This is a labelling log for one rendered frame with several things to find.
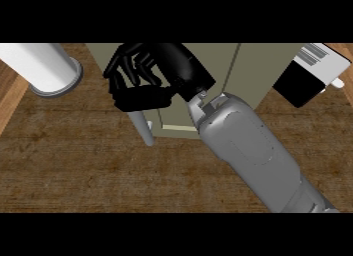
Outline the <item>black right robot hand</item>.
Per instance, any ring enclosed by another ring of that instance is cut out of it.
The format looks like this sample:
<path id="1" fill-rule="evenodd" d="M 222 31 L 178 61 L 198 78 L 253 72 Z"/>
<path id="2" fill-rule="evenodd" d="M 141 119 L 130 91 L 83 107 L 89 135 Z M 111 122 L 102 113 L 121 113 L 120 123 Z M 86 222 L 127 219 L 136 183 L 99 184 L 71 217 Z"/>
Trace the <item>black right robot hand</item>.
<path id="1" fill-rule="evenodd" d="M 123 112 L 167 108 L 176 94 L 189 101 L 216 83 L 182 43 L 123 43 L 102 76 Z"/>

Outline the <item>plain olive cabinet door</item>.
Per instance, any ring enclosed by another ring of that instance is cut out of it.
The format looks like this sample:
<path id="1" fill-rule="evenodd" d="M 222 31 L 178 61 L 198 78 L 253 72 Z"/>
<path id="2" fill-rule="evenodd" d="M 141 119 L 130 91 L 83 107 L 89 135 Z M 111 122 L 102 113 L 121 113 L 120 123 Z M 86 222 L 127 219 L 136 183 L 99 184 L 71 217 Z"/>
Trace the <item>plain olive cabinet door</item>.
<path id="1" fill-rule="evenodd" d="M 257 108 L 302 46 L 302 43 L 240 44 L 223 91 L 237 95 L 253 109 Z"/>

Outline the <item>black and white appliance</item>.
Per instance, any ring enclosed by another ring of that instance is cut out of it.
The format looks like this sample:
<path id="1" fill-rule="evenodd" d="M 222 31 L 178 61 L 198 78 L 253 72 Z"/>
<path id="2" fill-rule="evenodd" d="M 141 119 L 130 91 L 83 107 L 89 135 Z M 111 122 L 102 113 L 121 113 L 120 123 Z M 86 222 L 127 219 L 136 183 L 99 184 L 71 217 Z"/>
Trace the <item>black and white appliance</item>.
<path id="1" fill-rule="evenodd" d="M 274 89 L 290 104 L 300 108 L 325 91 L 344 86 L 341 73 L 352 61 L 327 44 L 306 43 L 282 72 Z"/>

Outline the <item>white cylinder with grey rim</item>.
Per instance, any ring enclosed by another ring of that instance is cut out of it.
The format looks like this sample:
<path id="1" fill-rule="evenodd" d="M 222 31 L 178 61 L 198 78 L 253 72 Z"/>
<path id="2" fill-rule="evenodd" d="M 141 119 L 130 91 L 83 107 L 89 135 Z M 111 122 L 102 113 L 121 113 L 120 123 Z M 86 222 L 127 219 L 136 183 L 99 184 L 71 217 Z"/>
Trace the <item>white cylinder with grey rim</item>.
<path id="1" fill-rule="evenodd" d="M 43 98 L 61 97 L 82 81 L 83 66 L 59 43 L 0 43 L 0 60 Z"/>

